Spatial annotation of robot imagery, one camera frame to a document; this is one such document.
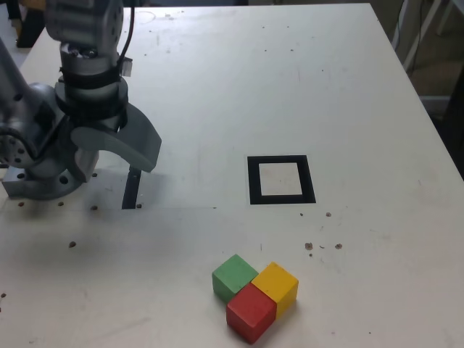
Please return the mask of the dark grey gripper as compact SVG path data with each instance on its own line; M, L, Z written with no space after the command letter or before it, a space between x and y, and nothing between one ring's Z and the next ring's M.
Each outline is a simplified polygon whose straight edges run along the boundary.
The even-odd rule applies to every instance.
M98 151L123 158L131 167L150 173L156 167L162 139L148 117L132 104L108 118L67 114L75 153L75 177L88 182L99 159Z

